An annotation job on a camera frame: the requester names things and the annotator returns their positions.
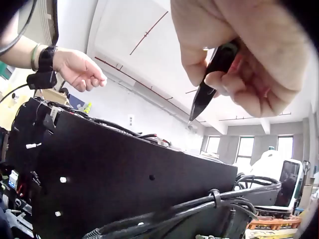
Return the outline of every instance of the black wristwatch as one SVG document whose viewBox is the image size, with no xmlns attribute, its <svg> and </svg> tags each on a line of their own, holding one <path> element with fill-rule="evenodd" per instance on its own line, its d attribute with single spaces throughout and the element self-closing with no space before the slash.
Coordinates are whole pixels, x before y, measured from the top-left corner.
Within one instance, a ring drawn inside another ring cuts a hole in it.
<svg viewBox="0 0 319 239">
<path fill-rule="evenodd" d="M 53 71 L 53 56 L 55 51 L 56 46 L 49 46 L 41 51 L 38 72 Z"/>
</svg>

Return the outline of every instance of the bracelet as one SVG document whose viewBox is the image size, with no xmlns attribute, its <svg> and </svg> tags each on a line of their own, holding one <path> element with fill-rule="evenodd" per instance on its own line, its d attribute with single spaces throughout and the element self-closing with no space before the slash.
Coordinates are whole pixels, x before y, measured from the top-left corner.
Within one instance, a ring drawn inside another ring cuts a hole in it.
<svg viewBox="0 0 319 239">
<path fill-rule="evenodd" d="M 38 44 L 33 48 L 33 51 L 32 51 L 32 56 L 31 56 L 31 69 L 32 69 L 33 71 L 36 71 L 35 65 L 34 65 L 35 53 L 36 53 L 36 51 L 37 51 L 37 49 L 38 49 L 38 47 L 39 47 L 40 45 L 41 45 L 41 44 L 38 43 Z"/>
</svg>

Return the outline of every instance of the wall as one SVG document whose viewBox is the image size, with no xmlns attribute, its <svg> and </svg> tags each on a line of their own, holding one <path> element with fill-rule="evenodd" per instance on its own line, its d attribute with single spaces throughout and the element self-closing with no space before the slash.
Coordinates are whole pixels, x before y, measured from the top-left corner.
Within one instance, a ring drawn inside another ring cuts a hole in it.
<svg viewBox="0 0 319 239">
<path fill-rule="evenodd" d="M 3 96 L 9 93 L 14 88 L 23 85 L 26 83 L 26 78 L 29 74 L 34 72 L 30 69 L 21 69 L 16 68 L 12 73 L 10 79 L 6 81 L 6 84 L 3 86 Z M 12 97 L 7 97 L 0 104 L 0 126 L 6 130 L 11 130 L 12 121 L 15 118 L 15 115 L 23 103 L 27 102 L 30 97 L 33 96 L 34 91 L 30 90 L 29 87 L 23 87 L 15 91 L 15 94 L 19 96 L 16 100 L 16 104 L 13 104 Z"/>
<path fill-rule="evenodd" d="M 309 176 L 313 176 L 314 167 L 318 170 L 318 128 L 316 126 L 316 113 L 309 108 L 309 162 L 311 163 Z"/>
<path fill-rule="evenodd" d="M 277 135 L 257 135 L 254 139 L 253 152 L 251 154 L 250 165 L 257 162 L 261 155 L 268 150 L 269 146 L 275 147 L 277 149 Z"/>
<path fill-rule="evenodd" d="M 222 135 L 220 137 L 217 154 L 225 163 L 233 164 L 237 155 L 240 136 Z"/>
<path fill-rule="evenodd" d="M 57 46 L 86 53 L 90 28 L 98 0 L 57 2 L 59 39 Z"/>
<path fill-rule="evenodd" d="M 221 135 L 217 153 L 223 162 L 233 164 L 237 156 L 240 136 L 254 136 L 254 146 L 250 164 L 254 164 L 260 159 L 263 152 L 269 146 L 277 149 L 278 135 L 293 135 L 293 159 L 302 161 L 303 159 L 303 122 L 291 122 L 281 124 L 271 124 L 270 134 L 265 134 L 261 125 L 229 126 L 227 135 Z M 201 150 L 204 151 L 207 144 L 207 135 L 220 135 L 213 127 L 205 130 Z"/>
<path fill-rule="evenodd" d="M 160 109 L 135 92 L 108 79 L 105 87 L 80 93 L 70 85 L 69 92 L 88 103 L 92 102 L 89 115 L 115 122 L 123 127 L 143 134 L 158 134 L 171 141 L 174 146 L 191 153 L 200 153 L 203 132 L 187 129 L 187 123 Z M 129 114 L 134 115 L 133 126 L 129 126 Z"/>
</svg>

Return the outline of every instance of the right hand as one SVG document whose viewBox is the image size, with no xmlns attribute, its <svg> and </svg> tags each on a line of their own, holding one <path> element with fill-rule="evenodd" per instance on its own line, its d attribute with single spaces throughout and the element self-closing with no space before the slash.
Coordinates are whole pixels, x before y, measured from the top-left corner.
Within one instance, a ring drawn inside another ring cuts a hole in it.
<svg viewBox="0 0 319 239">
<path fill-rule="evenodd" d="M 241 46 L 228 73 L 215 71 L 205 83 L 229 95 L 254 117 L 280 114 L 302 88 L 308 38 L 275 0 L 171 0 L 182 65 L 198 86 L 207 63 L 204 47 L 238 38 Z"/>
</svg>

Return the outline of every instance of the machine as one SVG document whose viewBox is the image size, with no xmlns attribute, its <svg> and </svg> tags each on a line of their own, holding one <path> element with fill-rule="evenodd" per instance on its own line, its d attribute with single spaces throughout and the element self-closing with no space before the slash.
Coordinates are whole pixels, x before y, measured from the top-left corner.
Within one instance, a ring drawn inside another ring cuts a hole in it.
<svg viewBox="0 0 319 239">
<path fill-rule="evenodd" d="M 241 238 L 253 204 L 273 205 L 280 189 L 40 98 L 21 106 L 2 166 L 14 167 L 2 180 L 9 208 L 46 239 Z M 233 191 L 240 181 L 262 187 Z"/>
</svg>

